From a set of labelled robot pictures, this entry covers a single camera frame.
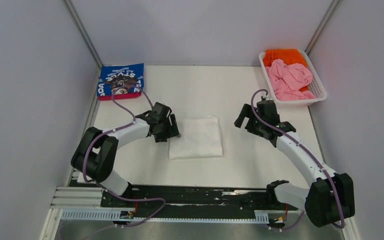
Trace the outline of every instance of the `orange cloth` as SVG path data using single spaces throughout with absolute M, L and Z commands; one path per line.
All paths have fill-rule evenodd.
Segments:
M 265 67 L 271 67 L 272 63 L 276 59 L 282 59 L 286 65 L 302 64 L 307 67 L 307 63 L 304 60 L 301 53 L 296 49 L 269 49 L 265 51 L 265 56 L 262 59 Z M 300 89 L 301 92 L 307 91 L 308 86 Z

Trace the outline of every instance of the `white wall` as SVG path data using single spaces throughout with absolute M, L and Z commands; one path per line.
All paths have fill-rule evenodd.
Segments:
M 60 0 L 0 0 L 0 240 L 38 239 L 98 73 Z
M 72 0 L 104 65 L 258 66 L 307 47 L 332 0 Z
M 328 93 L 310 108 L 325 158 L 354 180 L 362 239 L 384 239 L 384 1 L 344 0 L 310 58 Z

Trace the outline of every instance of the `pink cloth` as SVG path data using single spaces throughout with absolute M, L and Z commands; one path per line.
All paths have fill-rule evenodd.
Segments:
M 316 98 L 311 91 L 300 91 L 313 80 L 311 71 L 301 63 L 286 65 L 282 59 L 276 59 L 265 70 L 277 99 L 293 101 Z

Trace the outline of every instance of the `white table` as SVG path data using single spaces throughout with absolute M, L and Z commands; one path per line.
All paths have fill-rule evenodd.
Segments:
M 155 143 L 153 137 L 147 137 L 118 150 L 115 171 L 132 184 L 265 188 L 273 181 L 288 180 L 308 188 L 283 153 L 243 128 L 246 120 L 241 129 L 234 126 L 242 106 L 250 103 L 256 90 L 265 87 L 260 67 L 146 66 L 145 92 L 153 103 L 171 107 L 177 121 L 208 115 L 219 118 L 224 157 L 169 160 L 169 143 Z M 135 115 L 150 109 L 145 96 L 119 103 Z M 279 108 L 278 113 L 321 160 L 308 108 Z M 131 116 L 113 102 L 103 101 L 94 126 L 114 128 L 130 120 Z

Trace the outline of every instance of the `white basket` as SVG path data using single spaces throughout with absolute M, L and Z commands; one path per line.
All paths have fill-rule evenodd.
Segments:
M 312 92 L 312 94 L 314 94 L 314 96 L 315 96 L 314 99 L 293 100 L 293 101 L 281 101 L 281 100 L 279 100 L 276 97 L 275 92 L 273 91 L 272 84 L 270 83 L 269 76 L 267 75 L 267 71 L 266 71 L 266 68 L 265 68 L 264 63 L 263 63 L 263 58 L 264 58 L 264 56 L 266 56 L 266 52 L 263 51 L 262 53 L 260 53 L 258 55 L 259 62 L 261 63 L 262 74 L 265 78 L 265 81 L 267 82 L 268 95 L 269 95 L 269 97 L 274 99 L 277 107 L 287 108 L 287 107 L 308 106 L 308 105 L 311 105 L 315 102 L 323 101 L 328 97 L 328 94 L 326 93 L 326 90 L 323 87 L 322 82 L 320 81 L 319 75 L 317 75 L 317 72 L 314 69 L 314 66 L 311 63 L 309 57 L 307 56 L 307 54 L 304 51 L 301 51 L 301 50 L 298 50 L 298 51 L 302 55 L 302 57 L 304 58 L 305 62 L 307 63 L 307 68 L 311 71 L 311 73 L 313 75 L 312 81 L 311 81 L 310 85 L 308 85 L 308 90 L 310 92 Z

